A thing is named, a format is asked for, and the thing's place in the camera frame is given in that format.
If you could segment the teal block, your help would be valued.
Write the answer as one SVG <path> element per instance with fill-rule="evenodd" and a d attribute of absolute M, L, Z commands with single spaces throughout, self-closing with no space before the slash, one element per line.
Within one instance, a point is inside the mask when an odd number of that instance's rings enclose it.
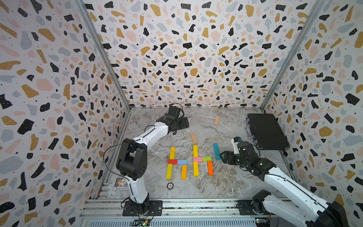
<path fill-rule="evenodd" d="M 216 160 L 221 160 L 220 151 L 219 151 L 219 147 L 218 147 L 218 144 L 217 143 L 214 143 L 213 144 L 213 149 L 214 149 L 214 153 L 215 153 Z"/>

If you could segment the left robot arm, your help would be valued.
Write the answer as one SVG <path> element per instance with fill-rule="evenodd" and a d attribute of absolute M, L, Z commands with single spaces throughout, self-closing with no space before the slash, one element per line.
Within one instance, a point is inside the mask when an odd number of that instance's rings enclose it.
<path fill-rule="evenodd" d="M 146 213 L 150 207 L 149 193 L 143 177 L 147 170 L 148 150 L 167 134 L 175 135 L 186 128 L 189 128 L 189 121 L 182 105 L 172 103 L 167 112 L 147 126 L 141 135 L 133 139 L 126 138 L 122 143 L 116 144 L 119 148 L 115 167 L 119 173 L 113 172 L 108 166 L 106 168 L 109 172 L 126 179 L 130 190 L 129 204 L 136 211 Z"/>

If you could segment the orange-yellow block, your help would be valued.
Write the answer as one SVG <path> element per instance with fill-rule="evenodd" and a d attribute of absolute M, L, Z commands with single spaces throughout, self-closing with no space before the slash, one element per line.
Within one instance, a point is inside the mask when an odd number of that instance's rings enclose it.
<path fill-rule="evenodd" d="M 181 179 L 186 180 L 187 178 L 187 165 L 182 165 L 181 168 Z"/>

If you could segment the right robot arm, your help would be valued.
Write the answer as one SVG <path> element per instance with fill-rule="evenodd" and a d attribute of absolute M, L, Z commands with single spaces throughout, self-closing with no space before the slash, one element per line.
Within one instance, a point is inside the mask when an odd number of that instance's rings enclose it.
<path fill-rule="evenodd" d="M 273 186 L 291 202 L 261 190 L 253 196 L 249 207 L 257 215 L 275 214 L 297 227 L 347 227 L 344 207 L 337 201 L 329 203 L 309 192 L 286 175 L 275 163 L 261 158 L 255 145 L 241 138 L 232 139 L 233 151 L 220 153 L 223 163 L 239 166 Z"/>

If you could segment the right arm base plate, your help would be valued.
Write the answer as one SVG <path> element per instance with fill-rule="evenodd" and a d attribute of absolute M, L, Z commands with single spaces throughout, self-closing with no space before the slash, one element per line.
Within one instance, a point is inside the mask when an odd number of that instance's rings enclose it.
<path fill-rule="evenodd" d="M 270 215 L 259 200 L 238 200 L 236 208 L 240 215 Z"/>

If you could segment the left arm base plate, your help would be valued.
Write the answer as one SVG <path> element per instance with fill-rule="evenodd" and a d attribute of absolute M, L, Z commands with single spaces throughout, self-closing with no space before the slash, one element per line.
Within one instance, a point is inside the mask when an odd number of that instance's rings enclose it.
<path fill-rule="evenodd" d="M 161 216 L 163 210 L 162 200 L 146 200 L 144 203 L 126 201 L 123 216 Z"/>

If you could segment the green block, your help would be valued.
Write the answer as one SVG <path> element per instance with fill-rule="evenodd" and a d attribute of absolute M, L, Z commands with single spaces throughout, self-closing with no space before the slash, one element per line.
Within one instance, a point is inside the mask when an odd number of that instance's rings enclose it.
<path fill-rule="evenodd" d="M 206 156 L 202 158 L 203 162 L 208 162 L 208 161 L 212 161 L 212 157 L 211 156 Z"/>

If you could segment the pink block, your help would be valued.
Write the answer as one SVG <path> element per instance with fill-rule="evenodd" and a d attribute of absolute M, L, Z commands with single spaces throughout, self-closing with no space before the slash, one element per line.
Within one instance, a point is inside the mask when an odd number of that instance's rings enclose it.
<path fill-rule="evenodd" d="M 203 162 L 203 157 L 194 157 L 193 161 L 194 162 Z"/>

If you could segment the light blue block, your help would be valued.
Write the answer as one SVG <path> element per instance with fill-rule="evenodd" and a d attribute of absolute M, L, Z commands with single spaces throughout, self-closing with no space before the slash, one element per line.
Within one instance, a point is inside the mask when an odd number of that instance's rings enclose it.
<path fill-rule="evenodd" d="M 187 160 L 179 159 L 179 160 L 177 161 L 177 164 L 178 164 L 178 165 L 186 165 L 186 164 L 187 164 Z"/>

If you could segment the red block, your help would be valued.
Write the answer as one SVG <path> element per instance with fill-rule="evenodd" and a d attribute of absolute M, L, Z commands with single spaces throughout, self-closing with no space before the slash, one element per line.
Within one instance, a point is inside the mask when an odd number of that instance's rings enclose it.
<path fill-rule="evenodd" d="M 177 159 L 170 159 L 168 161 L 168 164 L 170 164 L 170 165 L 178 165 L 178 160 Z"/>

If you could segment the tan wooden block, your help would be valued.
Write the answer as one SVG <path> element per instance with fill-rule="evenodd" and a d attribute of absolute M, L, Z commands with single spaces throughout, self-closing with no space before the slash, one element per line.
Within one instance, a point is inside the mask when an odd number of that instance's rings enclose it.
<path fill-rule="evenodd" d="M 197 141 L 196 135 L 194 133 L 191 134 L 191 138 L 192 138 L 193 144 L 194 145 L 197 145 L 198 144 L 198 141 Z"/>

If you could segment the lime yellow block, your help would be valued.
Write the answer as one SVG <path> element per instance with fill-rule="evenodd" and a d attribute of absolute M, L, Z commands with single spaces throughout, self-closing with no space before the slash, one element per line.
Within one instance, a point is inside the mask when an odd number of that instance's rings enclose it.
<path fill-rule="evenodd" d="M 173 170 L 173 164 L 168 164 L 167 165 L 167 171 L 166 171 L 166 179 L 171 179 L 172 170 Z"/>

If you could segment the orange block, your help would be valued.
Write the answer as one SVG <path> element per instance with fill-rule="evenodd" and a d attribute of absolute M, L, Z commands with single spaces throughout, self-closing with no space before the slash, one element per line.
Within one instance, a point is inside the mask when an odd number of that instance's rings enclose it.
<path fill-rule="evenodd" d="M 208 165 L 208 175 L 209 176 L 213 176 L 214 175 L 213 162 L 212 161 L 208 161 L 207 162 L 207 165 Z"/>

